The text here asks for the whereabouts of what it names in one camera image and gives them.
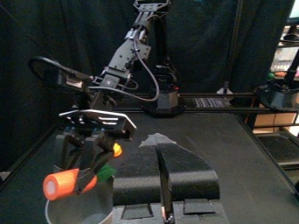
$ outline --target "black curtain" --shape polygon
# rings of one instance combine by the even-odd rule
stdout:
[[[181,75],[181,92],[215,93],[227,72],[237,0],[172,2],[167,15],[168,53]],[[253,91],[264,83],[292,3],[293,0],[244,0],[229,75],[232,92]],[[100,74],[136,15],[133,0],[2,0],[0,4],[17,20],[0,9],[2,171],[72,104],[70,95],[42,87],[28,69],[28,59],[36,55],[52,57],[86,74]],[[149,64],[155,64],[155,49]],[[138,91],[145,92],[148,75],[136,73],[134,80]]]

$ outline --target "black cable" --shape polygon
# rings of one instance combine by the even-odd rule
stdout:
[[[30,68],[32,73],[34,74],[34,76],[40,80],[42,80],[42,77],[40,76],[40,74],[33,69],[33,63],[36,63],[36,62],[42,62],[45,64],[49,64],[49,65],[57,67],[65,73],[74,75],[74,77],[77,77],[77,78],[80,78],[82,80],[90,81],[89,75],[86,75],[86,74],[84,74],[84,73],[81,73],[81,72],[78,72],[76,70],[72,70],[70,68],[62,66],[57,61],[53,61],[50,59],[46,59],[46,58],[38,56],[38,57],[33,57],[33,58],[29,59],[29,61],[28,61],[28,67]]]

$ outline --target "black table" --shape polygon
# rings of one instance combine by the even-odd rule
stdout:
[[[236,115],[184,113],[160,119],[144,113],[126,115],[137,129],[132,142],[120,141],[124,154],[110,161],[114,167],[137,153],[148,135],[160,133],[195,152],[217,173],[220,202],[231,224],[299,223],[293,191]],[[45,223],[42,179],[52,172],[53,140],[54,135],[0,192],[1,223]]]
[[[184,113],[175,118],[128,114],[136,125],[134,139],[122,143],[124,155],[153,133],[195,152],[219,176],[220,201],[231,224],[299,222],[299,201],[285,179],[263,152],[251,131],[232,114]]]

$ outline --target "black backdrop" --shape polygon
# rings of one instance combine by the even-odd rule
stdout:
[[[292,3],[244,0],[229,76],[232,92],[253,91],[264,83]],[[62,65],[98,74],[134,22],[132,4],[132,0],[1,1],[17,22],[1,8],[0,171],[32,148],[70,105],[70,95],[42,88],[28,69],[28,59],[50,55]],[[173,1],[167,15],[168,52],[184,93],[213,93],[223,85],[236,7],[237,0]],[[147,91],[145,73],[134,79],[138,91]]]

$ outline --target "wire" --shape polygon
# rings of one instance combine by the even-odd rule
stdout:
[[[57,61],[53,61],[53,60],[50,60],[50,59],[46,59],[46,58],[38,56],[38,57],[33,57],[33,58],[29,59],[29,61],[28,61],[28,67],[30,68],[32,73],[34,74],[34,76],[36,76],[40,80],[42,80],[42,77],[40,76],[40,74],[38,74],[38,73],[34,71],[34,69],[33,69],[33,63],[34,63],[34,62],[38,62],[38,61],[42,62],[42,63],[45,63],[45,64],[49,64],[49,65],[57,67],[57,68],[58,68],[61,71],[64,71],[65,73],[74,75],[74,77],[80,76],[80,78],[81,78],[82,80],[89,80],[89,76],[88,76],[86,74],[84,74],[84,73],[81,73],[81,72],[78,72],[78,71],[76,71],[76,70],[72,70],[70,68],[62,66]]]

